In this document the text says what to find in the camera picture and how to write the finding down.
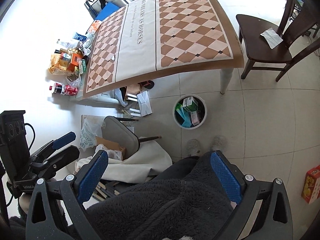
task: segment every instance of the white bucket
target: white bucket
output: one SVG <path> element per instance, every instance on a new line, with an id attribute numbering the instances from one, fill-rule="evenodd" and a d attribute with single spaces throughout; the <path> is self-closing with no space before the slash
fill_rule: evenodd
<path id="1" fill-rule="evenodd" d="M 198 103 L 200 101 L 203 104 L 203 106 L 204 106 L 204 117 L 203 117 L 202 121 L 200 122 L 200 124 L 198 124 L 198 125 L 196 125 L 194 127 L 187 128 L 187 127 L 183 127 L 181 124 L 179 124 L 179 122 L 178 122 L 178 120 L 176 118 L 176 114 L 175 114 L 175 110 L 176 109 L 175 108 L 176 108 L 177 103 L 179 103 L 182 99 L 187 98 L 187 97 L 191 97 L 191 96 L 194 97 L 198 101 Z M 201 97 L 198 97 L 197 95 L 192 95 L 192 94 L 187 94 L 187 95 L 181 96 L 180 99 L 174 104 L 173 110 L 172 110 L 172 115 L 173 115 L 173 119 L 174 119 L 175 123 L 180 128 L 186 129 L 186 130 L 193 130 L 193 129 L 198 128 L 200 125 L 202 125 L 204 123 L 205 119 L 207 118 L 207 113 L 208 113 L 208 111 L 207 111 L 207 105 L 205 104 L 205 101 Z"/>

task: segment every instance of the green box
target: green box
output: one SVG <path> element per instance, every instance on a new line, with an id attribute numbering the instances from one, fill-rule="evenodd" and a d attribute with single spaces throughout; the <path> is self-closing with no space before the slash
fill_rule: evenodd
<path id="1" fill-rule="evenodd" d="M 195 112 L 198 110 L 198 101 L 193 96 L 187 97 L 183 99 L 182 107 L 189 113 Z"/>

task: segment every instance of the chair seat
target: chair seat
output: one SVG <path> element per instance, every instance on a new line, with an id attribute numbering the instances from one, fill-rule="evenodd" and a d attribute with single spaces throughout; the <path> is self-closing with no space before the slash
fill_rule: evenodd
<path id="1" fill-rule="evenodd" d="M 239 23 L 248 59 L 263 63 L 289 63 L 292 60 L 291 53 L 282 41 L 271 49 L 266 39 L 260 34 L 272 28 L 275 32 L 278 26 L 266 20 L 238 14 L 236 19 Z"/>

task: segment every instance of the metal screw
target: metal screw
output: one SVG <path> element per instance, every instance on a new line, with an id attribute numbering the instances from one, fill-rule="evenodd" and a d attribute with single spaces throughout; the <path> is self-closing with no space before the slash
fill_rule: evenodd
<path id="1" fill-rule="evenodd" d="M 250 175 L 250 174 L 247 174 L 247 175 L 245 176 L 245 179 L 248 180 L 248 181 L 253 181 L 253 176 Z"/>
<path id="2" fill-rule="evenodd" d="M 42 183 L 44 183 L 44 179 L 43 178 L 37 180 L 37 184 L 41 185 Z"/>
<path id="3" fill-rule="evenodd" d="M 279 178 L 276 178 L 276 183 L 278 183 L 278 184 L 282 184 L 283 182 L 282 182 L 282 179 L 279 179 Z"/>
<path id="4" fill-rule="evenodd" d="M 72 181 L 74 178 L 75 176 L 73 174 L 69 174 L 68 176 L 66 176 L 67 181 Z"/>

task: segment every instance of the black fuzzy clothing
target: black fuzzy clothing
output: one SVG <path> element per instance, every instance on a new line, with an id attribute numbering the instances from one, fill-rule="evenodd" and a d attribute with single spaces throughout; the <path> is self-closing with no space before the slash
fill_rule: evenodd
<path id="1" fill-rule="evenodd" d="M 104 239 L 213 239 L 232 213 L 230 200 L 201 157 L 183 179 L 150 181 L 87 209 Z"/>

